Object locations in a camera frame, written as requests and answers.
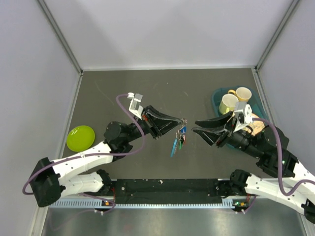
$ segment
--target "bunch of keys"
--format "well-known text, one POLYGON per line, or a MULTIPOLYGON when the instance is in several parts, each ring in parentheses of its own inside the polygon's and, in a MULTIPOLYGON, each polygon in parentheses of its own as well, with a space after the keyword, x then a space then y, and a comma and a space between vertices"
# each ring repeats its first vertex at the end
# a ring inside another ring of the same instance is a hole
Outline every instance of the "bunch of keys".
POLYGON ((183 119, 183 124, 180 126, 180 128, 176 132, 176 137, 175 137, 171 157, 173 157, 174 154, 176 153, 178 146, 180 150, 182 149, 183 145, 186 143, 186 130, 187 130, 186 124, 187 124, 187 120, 183 119))

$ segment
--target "gray wall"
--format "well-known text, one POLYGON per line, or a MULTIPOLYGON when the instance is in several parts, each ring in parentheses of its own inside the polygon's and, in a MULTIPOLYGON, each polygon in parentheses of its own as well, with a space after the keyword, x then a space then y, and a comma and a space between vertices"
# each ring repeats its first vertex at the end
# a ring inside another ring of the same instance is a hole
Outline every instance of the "gray wall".
POLYGON ((83 69, 256 65, 292 0, 46 0, 83 69))
POLYGON ((0 229, 28 234, 35 199, 22 186, 57 158, 78 74, 34 0, 0 3, 0 229))
POLYGON ((261 70, 289 150, 315 174, 315 1, 303 0, 261 70))

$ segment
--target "lime green plate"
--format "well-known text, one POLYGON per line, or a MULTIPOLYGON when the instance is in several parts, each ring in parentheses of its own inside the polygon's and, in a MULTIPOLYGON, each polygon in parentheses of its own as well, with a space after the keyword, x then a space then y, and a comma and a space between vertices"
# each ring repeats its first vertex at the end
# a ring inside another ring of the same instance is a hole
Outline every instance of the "lime green plate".
POLYGON ((94 130, 86 125, 80 125, 72 129, 67 137, 67 146, 71 151, 85 151, 95 140, 94 130))

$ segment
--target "white gear rack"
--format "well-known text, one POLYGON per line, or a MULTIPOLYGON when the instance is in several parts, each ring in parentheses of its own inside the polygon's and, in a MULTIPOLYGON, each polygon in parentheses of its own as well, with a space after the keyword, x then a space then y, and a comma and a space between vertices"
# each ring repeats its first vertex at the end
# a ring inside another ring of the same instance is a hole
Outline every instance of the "white gear rack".
MULTIPOLYGON (((51 204, 51 208, 111 208, 103 206, 102 200, 93 198, 63 198, 51 204)), ((214 204, 116 204, 117 209, 233 209, 235 208, 232 199, 222 199, 222 203, 214 204)))

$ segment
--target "yellow mug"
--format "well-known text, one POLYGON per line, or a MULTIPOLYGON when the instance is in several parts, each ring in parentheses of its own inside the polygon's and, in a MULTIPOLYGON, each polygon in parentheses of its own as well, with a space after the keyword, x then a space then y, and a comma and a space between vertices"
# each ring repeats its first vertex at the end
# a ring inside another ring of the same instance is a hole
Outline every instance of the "yellow mug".
POLYGON ((235 95, 240 102, 248 102, 252 97, 252 92, 246 87, 239 87, 235 90, 229 90, 227 93, 235 95))
POLYGON ((238 98, 233 94, 225 94, 222 97, 219 112, 224 115, 230 111, 234 111, 236 104, 238 103, 238 98))

